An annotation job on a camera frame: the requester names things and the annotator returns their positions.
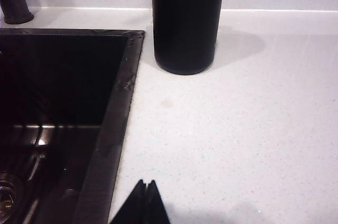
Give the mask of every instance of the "black faucet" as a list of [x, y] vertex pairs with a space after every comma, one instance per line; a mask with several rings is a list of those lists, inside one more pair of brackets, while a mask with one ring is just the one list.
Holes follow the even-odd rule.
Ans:
[[21, 24], [34, 18], [28, 10], [26, 0], [0, 0], [0, 5], [5, 16], [5, 23]]

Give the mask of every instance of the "kitchen sink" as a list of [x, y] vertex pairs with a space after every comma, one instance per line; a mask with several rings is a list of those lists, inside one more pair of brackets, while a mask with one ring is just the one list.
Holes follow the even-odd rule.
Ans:
[[0, 30], [0, 224], [106, 224], [143, 31]]

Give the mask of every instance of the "sink drain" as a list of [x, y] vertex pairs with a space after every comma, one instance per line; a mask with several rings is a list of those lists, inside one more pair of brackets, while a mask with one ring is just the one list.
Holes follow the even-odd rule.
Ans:
[[11, 174], [0, 174], [0, 224], [14, 213], [22, 193], [19, 179]]

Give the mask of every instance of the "countertop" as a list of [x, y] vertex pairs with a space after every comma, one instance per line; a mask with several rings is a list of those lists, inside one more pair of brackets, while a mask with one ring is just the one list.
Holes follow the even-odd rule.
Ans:
[[146, 31], [110, 219], [154, 179], [172, 224], [338, 223], [337, 11], [222, 10], [213, 65], [178, 76], [150, 9], [31, 10], [16, 27]]

